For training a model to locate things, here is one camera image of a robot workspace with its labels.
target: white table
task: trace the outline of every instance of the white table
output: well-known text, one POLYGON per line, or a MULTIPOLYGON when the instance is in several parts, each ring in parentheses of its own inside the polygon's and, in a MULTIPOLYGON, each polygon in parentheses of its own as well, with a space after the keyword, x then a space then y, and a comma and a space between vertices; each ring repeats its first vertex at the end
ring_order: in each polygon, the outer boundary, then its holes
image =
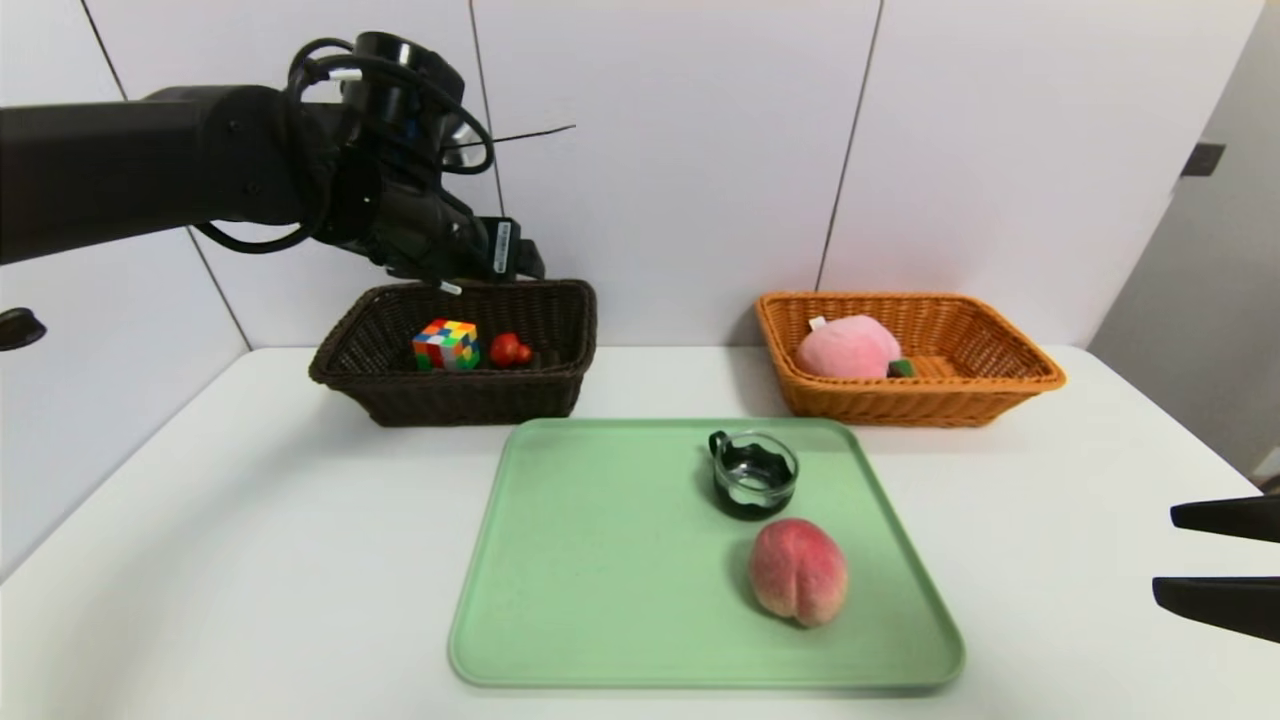
MULTIPOLYGON (((1274 716, 1280 646, 1149 589, 1280 573, 1280 547, 1169 523, 1256 491, 1092 356, 1051 351, 1068 387, 989 428, 856 430, 968 644, 936 694, 463 684, 445 637, 509 428, 381 429, 307 379, 311 351, 265 350, 3 587, 4 717, 1274 716)), ((600 348, 576 413, 782 414, 760 348, 600 348)))

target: robotic arm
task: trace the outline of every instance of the robotic arm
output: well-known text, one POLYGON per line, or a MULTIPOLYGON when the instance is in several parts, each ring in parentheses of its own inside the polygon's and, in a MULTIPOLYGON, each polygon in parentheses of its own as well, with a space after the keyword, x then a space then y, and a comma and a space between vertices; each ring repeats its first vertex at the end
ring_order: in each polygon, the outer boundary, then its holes
POLYGON ((439 55, 381 32, 303 46, 284 91, 173 87, 140 101, 0 109, 0 264, 193 225, 238 252, 308 237, 399 278, 543 277, 509 218, 477 218, 442 173, 493 164, 493 138, 462 108, 439 55), (347 53, 311 59, 321 47, 347 53), (302 102, 324 81, 342 104, 302 102), (483 149, 479 163, 470 152, 483 149), (297 223, 243 242, 212 220, 297 223))

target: cabinet door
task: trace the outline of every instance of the cabinet door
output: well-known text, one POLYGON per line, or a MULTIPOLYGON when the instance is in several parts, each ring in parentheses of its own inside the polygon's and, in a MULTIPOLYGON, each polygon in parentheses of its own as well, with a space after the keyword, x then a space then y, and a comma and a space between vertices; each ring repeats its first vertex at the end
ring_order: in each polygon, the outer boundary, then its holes
MULTIPOLYGON (((463 104, 485 122, 467 0, 88 0, 88 6, 133 99, 182 85, 283 87, 289 59, 305 42, 387 31, 444 56, 466 82, 463 104)), ((325 83, 307 99, 337 101, 337 87, 325 83)), ((445 176, 444 184, 477 214, 498 214, 493 172, 445 176)), ((251 241, 283 234, 282 228, 225 227, 251 241)), ((319 242, 241 255, 198 240, 253 347, 319 345, 361 292, 397 282, 364 258, 319 242)))
POLYGON ((475 0, 507 214, 599 292, 607 345, 756 336, 813 290, 874 0, 475 0))
POLYGON ((892 0, 822 290, 955 291, 1084 345, 1261 0, 892 0))
MULTIPOLYGON (((79 3, 0 15, 0 105, 120 99, 79 3)), ((180 229, 5 265, 15 306, 49 333, 0 352, 0 577, 246 350, 180 229)))

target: wicker basket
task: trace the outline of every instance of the wicker basket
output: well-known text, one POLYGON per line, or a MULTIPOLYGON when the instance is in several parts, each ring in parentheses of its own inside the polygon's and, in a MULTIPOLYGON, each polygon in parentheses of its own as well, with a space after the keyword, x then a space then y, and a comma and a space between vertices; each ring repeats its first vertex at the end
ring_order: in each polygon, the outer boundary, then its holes
POLYGON ((360 402, 379 425, 494 425, 563 418, 595 355, 595 292, 581 281, 468 284, 451 296, 422 284, 370 290, 329 333, 311 379, 360 402), (513 332, 527 368, 421 372, 411 338, 435 318, 475 323, 480 347, 513 332))
POLYGON ((961 295, 796 292, 756 302, 782 396, 796 415, 854 425, 978 427, 1066 383, 1009 320, 961 295), (809 319, 870 315, 902 345, 915 378, 833 379, 795 361, 809 319))

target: green tray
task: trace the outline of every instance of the green tray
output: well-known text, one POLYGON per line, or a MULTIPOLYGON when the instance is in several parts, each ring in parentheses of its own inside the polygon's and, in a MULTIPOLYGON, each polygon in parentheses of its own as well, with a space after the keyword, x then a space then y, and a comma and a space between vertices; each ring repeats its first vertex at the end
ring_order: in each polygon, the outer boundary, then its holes
POLYGON ((534 420, 507 441, 449 659, 506 687, 901 688, 946 683, 964 642, 844 425, 818 419, 534 420), (765 612, 755 534, 714 506, 707 437, 759 429, 800 459, 791 505, 840 543, 829 625, 765 612))

